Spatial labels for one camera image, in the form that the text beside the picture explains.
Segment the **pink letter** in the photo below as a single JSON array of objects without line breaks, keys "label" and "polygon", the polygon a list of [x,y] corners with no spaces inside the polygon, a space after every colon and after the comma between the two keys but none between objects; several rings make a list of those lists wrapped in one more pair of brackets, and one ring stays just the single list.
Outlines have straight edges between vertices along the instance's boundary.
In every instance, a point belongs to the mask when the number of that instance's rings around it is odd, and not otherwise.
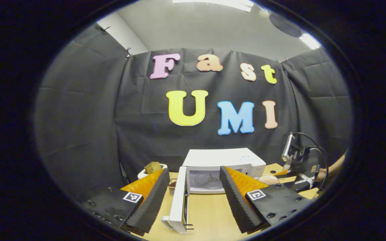
[{"label": "pink letter", "polygon": [[166,78],[169,74],[165,72],[165,67],[168,70],[172,70],[175,66],[175,60],[180,60],[180,54],[171,54],[171,55],[156,55],[154,59],[154,71],[150,75],[150,78]]},{"label": "pink letter", "polygon": [[266,109],[266,124],[265,128],[273,129],[278,126],[275,121],[275,102],[271,100],[263,101],[262,103]]}]

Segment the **black backdrop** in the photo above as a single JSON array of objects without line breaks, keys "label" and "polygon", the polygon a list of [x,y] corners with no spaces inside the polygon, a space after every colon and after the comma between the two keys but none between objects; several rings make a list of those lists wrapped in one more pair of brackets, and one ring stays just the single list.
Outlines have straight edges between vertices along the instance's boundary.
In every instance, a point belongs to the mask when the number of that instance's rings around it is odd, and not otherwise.
[{"label": "black backdrop", "polygon": [[[150,79],[155,55],[178,53],[167,78]],[[197,57],[213,54],[219,72],[197,69]],[[349,146],[352,111],[348,90],[333,61],[317,49],[282,64],[230,50],[167,49],[126,58],[126,50],[93,25],[73,39],[49,67],[37,95],[35,135],[43,163],[54,180],[76,199],[97,185],[123,186],[150,161],[177,172],[190,149],[249,148],[267,164],[283,166],[289,132],[304,132],[329,153],[331,165]],[[256,81],[242,78],[239,65],[251,64]],[[276,84],[261,66],[275,70]],[[206,115],[198,125],[170,121],[172,90],[187,92],[184,114],[195,112],[193,90],[206,90]],[[278,127],[266,129],[262,102],[276,102]],[[219,101],[239,111],[253,102],[253,133],[219,135]],[[308,139],[302,139],[312,145]]]},{"label": "black backdrop", "polygon": [[[153,56],[181,55],[167,78],[150,79]],[[197,69],[197,57],[213,54],[224,68],[219,72]],[[254,67],[256,81],[242,78],[239,65]],[[261,66],[275,70],[276,84],[264,78]],[[293,76],[293,81],[286,72]],[[187,92],[184,114],[195,112],[193,90],[206,90],[206,115],[198,125],[182,127],[170,121],[166,93]],[[276,103],[278,127],[266,129],[262,102]],[[219,101],[231,101],[239,111],[245,101],[254,103],[253,133],[220,136]],[[346,84],[334,63],[321,50],[304,53],[283,64],[242,52],[218,49],[167,49],[134,55],[126,61],[115,108],[119,160],[130,180],[150,161],[178,171],[189,149],[249,148],[267,164],[282,164],[281,153],[290,131],[302,131],[339,158],[349,145],[352,111]]]},{"label": "black backdrop", "polygon": [[47,171],[72,198],[124,186],[113,122],[125,49],[95,24],[70,41],[37,94],[34,129]]}]

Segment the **white container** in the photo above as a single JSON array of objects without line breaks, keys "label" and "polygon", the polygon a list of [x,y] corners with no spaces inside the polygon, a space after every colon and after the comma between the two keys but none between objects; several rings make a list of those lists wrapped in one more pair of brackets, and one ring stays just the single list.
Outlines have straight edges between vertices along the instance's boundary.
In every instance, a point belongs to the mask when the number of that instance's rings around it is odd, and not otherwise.
[{"label": "white container", "polygon": [[[165,164],[162,164],[162,163],[159,163],[160,164],[160,167],[163,169],[163,168],[168,168],[168,165],[165,165]],[[145,169],[143,169],[140,173],[138,173],[137,177],[138,179],[141,179],[143,177],[146,177],[148,176],[148,174],[145,172]]]}]

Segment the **white microwave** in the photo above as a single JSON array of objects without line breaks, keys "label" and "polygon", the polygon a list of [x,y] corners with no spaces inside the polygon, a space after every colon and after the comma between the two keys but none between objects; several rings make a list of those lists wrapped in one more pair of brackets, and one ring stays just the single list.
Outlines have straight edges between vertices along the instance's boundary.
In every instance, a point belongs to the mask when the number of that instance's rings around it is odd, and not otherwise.
[{"label": "white microwave", "polygon": [[162,222],[179,233],[188,233],[188,196],[224,193],[219,180],[221,166],[228,166],[250,177],[261,177],[266,163],[248,148],[190,150],[178,171],[171,210]]},{"label": "white microwave", "polygon": [[186,167],[187,193],[224,193],[219,181],[220,166],[228,166],[250,177],[261,177],[266,163],[248,148],[190,150]]}]

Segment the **ceiling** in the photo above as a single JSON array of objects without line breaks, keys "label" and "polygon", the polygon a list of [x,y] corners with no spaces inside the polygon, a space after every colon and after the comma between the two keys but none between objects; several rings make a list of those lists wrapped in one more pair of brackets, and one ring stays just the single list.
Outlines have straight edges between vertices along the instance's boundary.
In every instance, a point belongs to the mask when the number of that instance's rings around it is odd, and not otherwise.
[{"label": "ceiling", "polygon": [[283,61],[311,50],[275,28],[257,5],[245,12],[216,4],[140,0],[118,14],[149,51],[230,49]]}]

